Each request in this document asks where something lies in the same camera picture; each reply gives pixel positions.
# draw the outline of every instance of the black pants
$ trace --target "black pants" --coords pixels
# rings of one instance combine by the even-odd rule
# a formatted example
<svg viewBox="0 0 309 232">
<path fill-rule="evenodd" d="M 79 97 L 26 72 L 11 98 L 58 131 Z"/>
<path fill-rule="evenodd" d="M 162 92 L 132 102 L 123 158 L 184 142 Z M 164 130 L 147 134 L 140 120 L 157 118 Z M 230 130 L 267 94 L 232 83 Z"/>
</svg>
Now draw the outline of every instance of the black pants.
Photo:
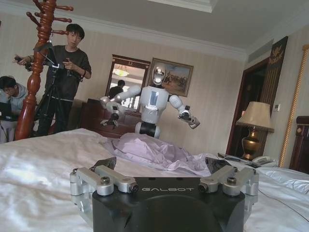
<svg viewBox="0 0 309 232">
<path fill-rule="evenodd" d="M 61 100 L 63 115 L 60 111 L 60 105 L 58 99 L 51 98 L 47 111 L 47 116 L 44 116 L 47 109 L 48 101 L 45 101 L 40 109 L 39 128 L 36 132 L 36 136 L 45 136 L 48 134 L 48 130 L 52 124 L 54 114 L 56 114 L 55 130 L 54 133 L 62 132 L 67 129 L 69 114 L 72 108 L 73 102 Z"/>
</svg>

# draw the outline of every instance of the bracelet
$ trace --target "bracelet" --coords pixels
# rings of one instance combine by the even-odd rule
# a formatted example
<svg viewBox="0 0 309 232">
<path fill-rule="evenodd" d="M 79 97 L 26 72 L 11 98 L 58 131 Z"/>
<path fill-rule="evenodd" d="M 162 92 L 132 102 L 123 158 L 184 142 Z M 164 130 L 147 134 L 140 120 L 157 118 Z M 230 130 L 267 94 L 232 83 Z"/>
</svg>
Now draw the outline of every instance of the bracelet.
<svg viewBox="0 0 309 232">
<path fill-rule="evenodd" d="M 84 78 L 86 75 L 86 69 L 84 69 L 84 74 L 82 75 L 82 78 Z"/>
</svg>

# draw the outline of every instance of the door frame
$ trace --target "door frame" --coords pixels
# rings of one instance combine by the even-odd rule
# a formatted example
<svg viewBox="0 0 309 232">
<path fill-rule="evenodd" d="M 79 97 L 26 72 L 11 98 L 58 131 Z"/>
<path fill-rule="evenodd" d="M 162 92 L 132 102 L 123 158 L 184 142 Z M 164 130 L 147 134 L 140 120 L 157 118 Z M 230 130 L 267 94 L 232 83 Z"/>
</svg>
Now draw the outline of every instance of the door frame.
<svg viewBox="0 0 309 232">
<path fill-rule="evenodd" d="M 233 117 L 233 122 L 232 122 L 232 127 L 231 127 L 230 136 L 228 138 L 227 148 L 226 148 L 226 152 L 225 152 L 226 154 L 229 154 L 230 150 L 231 150 L 232 135 L 234 134 L 234 130 L 235 130 L 235 126 L 236 126 L 236 120 L 237 120 L 240 100 L 241 100 L 241 97 L 242 97 L 243 85 L 244 85 L 244 82 L 245 82 L 245 78 L 248 74 L 256 72 L 257 70 L 261 69 L 263 66 L 267 66 L 268 60 L 269 60 L 269 57 L 258 62 L 258 63 L 256 63 L 255 65 L 253 65 L 253 66 L 251 66 L 251 67 L 249 67 L 249 68 L 247 68 L 243 71 L 241 83 L 240 83 L 240 88 L 239 88 L 239 92 L 238 92 L 236 108 L 235 108 L 234 117 Z"/>
</svg>

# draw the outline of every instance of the brass lamp base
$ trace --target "brass lamp base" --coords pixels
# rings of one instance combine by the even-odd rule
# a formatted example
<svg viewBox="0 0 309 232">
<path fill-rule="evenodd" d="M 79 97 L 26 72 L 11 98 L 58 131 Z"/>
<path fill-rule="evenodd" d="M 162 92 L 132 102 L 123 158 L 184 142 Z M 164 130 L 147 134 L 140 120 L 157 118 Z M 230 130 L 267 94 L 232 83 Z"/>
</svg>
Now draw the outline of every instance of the brass lamp base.
<svg viewBox="0 0 309 232">
<path fill-rule="evenodd" d="M 244 154 L 242 159 L 253 160 L 254 154 L 260 148 L 260 141 L 258 140 L 258 131 L 254 128 L 249 128 L 249 135 L 242 139 L 242 148 Z"/>
</svg>

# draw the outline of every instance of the purple cloth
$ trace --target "purple cloth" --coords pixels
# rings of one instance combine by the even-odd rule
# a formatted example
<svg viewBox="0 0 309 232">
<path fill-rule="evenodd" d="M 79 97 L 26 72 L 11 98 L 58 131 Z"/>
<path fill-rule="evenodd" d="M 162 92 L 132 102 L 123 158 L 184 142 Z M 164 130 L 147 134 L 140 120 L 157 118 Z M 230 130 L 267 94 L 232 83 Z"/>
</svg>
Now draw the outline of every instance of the purple cloth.
<svg viewBox="0 0 309 232">
<path fill-rule="evenodd" d="M 120 139 L 109 139 L 112 153 L 124 159 L 165 171 L 190 172 L 209 176 L 206 154 L 192 156 L 184 148 L 166 143 L 145 134 L 127 133 Z"/>
</svg>

